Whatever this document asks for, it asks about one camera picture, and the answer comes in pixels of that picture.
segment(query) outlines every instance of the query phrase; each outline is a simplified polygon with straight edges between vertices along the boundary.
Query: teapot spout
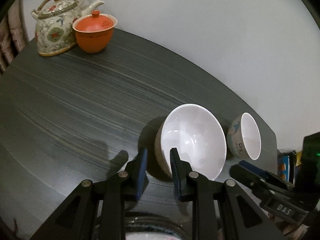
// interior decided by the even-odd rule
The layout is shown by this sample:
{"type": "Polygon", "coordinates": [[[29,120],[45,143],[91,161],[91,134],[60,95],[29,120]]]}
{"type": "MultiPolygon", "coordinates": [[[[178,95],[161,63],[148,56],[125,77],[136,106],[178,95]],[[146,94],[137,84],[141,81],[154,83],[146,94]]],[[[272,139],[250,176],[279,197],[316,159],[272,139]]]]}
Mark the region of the teapot spout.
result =
{"type": "Polygon", "coordinates": [[[102,4],[105,4],[105,2],[102,0],[96,0],[81,12],[82,16],[89,15],[93,10],[95,10],[98,6],[102,4]]]}

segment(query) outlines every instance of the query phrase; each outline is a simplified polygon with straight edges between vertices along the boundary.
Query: orange gaiwan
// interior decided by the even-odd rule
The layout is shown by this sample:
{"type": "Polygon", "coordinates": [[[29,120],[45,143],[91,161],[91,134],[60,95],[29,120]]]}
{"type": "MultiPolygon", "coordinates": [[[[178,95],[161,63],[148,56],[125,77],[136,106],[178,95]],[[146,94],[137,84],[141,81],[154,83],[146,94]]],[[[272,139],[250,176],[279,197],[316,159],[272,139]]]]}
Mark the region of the orange gaiwan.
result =
{"type": "Polygon", "coordinates": [[[96,53],[107,46],[117,23],[113,16],[93,11],[91,15],[77,19],[72,27],[80,48],[88,53],[96,53]]]}

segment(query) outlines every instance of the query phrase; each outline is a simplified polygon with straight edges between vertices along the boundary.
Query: teapot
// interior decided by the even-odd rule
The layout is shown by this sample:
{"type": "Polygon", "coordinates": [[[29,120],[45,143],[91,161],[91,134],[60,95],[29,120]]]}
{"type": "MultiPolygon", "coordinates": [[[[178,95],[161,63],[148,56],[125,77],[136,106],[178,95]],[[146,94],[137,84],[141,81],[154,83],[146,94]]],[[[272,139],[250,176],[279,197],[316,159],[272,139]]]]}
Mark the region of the teapot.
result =
{"type": "Polygon", "coordinates": [[[44,0],[31,15],[37,20],[35,38],[41,56],[54,56],[76,45],[72,24],[78,18],[90,14],[104,1],[96,0],[82,9],[86,0],[44,0]]]}

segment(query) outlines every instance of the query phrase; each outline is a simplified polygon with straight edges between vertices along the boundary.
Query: blue patterned cup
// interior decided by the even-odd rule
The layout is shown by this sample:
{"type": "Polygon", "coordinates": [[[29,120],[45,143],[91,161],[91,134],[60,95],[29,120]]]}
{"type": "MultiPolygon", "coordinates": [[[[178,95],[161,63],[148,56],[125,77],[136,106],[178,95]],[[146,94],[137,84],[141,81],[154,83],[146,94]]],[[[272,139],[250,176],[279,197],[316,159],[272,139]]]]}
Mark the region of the blue patterned cup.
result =
{"type": "Polygon", "coordinates": [[[232,122],[227,134],[227,145],[232,154],[241,160],[256,160],[261,152],[261,137],[254,118],[243,113],[232,122]]]}

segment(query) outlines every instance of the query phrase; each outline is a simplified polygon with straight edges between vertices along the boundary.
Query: white bowl on lap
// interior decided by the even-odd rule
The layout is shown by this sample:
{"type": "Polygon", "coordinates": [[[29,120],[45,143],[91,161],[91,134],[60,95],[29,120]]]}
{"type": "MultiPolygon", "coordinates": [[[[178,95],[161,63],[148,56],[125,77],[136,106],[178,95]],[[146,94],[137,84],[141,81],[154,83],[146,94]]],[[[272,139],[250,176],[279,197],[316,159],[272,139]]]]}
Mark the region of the white bowl on lap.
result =
{"type": "Polygon", "coordinates": [[[210,180],[218,177],[227,155],[220,123],[207,109],[195,104],[175,108],[156,135],[156,158],[170,177],[171,148],[177,148],[181,160],[210,180]]]}
{"type": "Polygon", "coordinates": [[[180,238],[176,238],[175,236],[163,234],[163,233],[155,233],[155,232],[136,232],[136,233],[126,233],[126,240],[180,240],[180,238]]]}

